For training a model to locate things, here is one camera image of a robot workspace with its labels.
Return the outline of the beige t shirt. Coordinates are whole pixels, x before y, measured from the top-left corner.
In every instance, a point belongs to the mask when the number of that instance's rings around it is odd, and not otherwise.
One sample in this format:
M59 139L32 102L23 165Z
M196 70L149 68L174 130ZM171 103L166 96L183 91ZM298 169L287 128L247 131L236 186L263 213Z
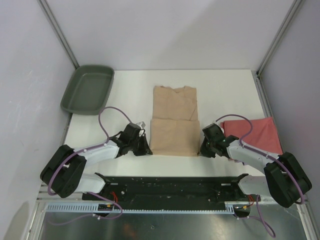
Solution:
M154 155L198 155L200 122L196 88L154 87L150 148Z

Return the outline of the pink t shirt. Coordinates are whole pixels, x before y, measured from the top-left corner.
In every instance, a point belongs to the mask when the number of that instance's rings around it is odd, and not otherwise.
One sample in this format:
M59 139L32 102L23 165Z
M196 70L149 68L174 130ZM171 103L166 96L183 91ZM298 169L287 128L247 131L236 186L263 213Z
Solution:
M253 147L269 153L283 154L278 131L272 117L261 119L245 119L243 116L235 116L233 120L223 118L218 121L224 130L224 135L233 135Z

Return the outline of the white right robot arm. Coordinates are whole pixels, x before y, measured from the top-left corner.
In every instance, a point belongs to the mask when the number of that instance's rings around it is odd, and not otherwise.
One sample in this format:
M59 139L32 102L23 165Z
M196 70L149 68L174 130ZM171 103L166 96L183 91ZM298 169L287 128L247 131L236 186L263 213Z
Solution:
M202 132L204 139L199 155L226 157L264 174L263 177L244 176L233 185L230 194L235 200L242 201L254 194L272 197L284 208L303 204L304 194L312 189L312 183L292 153L267 152L234 135L225 136L222 128L215 123L203 128Z

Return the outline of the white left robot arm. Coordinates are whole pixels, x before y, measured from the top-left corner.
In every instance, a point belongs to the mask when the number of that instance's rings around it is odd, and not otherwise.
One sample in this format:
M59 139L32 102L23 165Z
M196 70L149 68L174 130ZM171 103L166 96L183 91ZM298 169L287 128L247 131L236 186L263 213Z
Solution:
M84 173L86 167L120 158L128 152L136 157L152 155L148 145L145 123L129 123L123 131L111 136L108 142L74 149L60 146L40 173L40 179L49 187L49 195L62 199L73 193L93 192L100 200L110 196L107 178L100 173Z

